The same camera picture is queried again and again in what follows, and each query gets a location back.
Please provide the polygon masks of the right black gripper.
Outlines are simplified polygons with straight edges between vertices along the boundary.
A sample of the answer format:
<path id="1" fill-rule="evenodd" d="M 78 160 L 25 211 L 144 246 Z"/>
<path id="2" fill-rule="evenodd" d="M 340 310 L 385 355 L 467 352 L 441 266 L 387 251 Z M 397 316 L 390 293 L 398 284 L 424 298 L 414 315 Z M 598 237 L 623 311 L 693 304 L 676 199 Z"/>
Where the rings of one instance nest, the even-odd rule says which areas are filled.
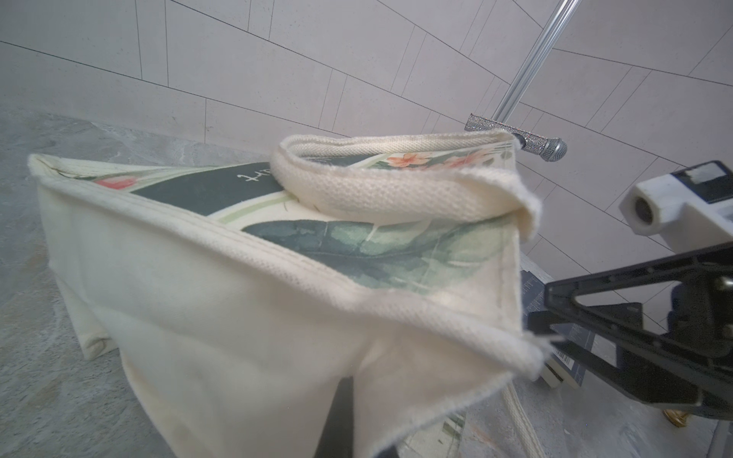
<path id="1" fill-rule="evenodd" d="M 641 303 L 582 305 L 581 296 L 675 282 L 667 332 L 643 327 Z M 550 282 L 528 328 L 628 398 L 714 420 L 732 418 L 732 245 Z M 616 364 L 561 336 L 575 324 L 615 345 Z"/>

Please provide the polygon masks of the floral canvas tote bag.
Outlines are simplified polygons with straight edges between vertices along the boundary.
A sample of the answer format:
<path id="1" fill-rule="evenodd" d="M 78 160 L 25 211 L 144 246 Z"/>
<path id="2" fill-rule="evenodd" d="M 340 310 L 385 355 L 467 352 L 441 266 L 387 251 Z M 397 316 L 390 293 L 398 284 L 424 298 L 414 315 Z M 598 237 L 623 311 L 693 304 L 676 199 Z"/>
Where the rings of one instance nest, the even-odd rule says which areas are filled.
<path id="1" fill-rule="evenodd" d="M 179 457 L 376 457 L 513 387 L 521 242 L 542 204 L 501 129 L 292 135 L 265 162 L 29 157 L 51 271 L 86 359 L 117 350 Z"/>

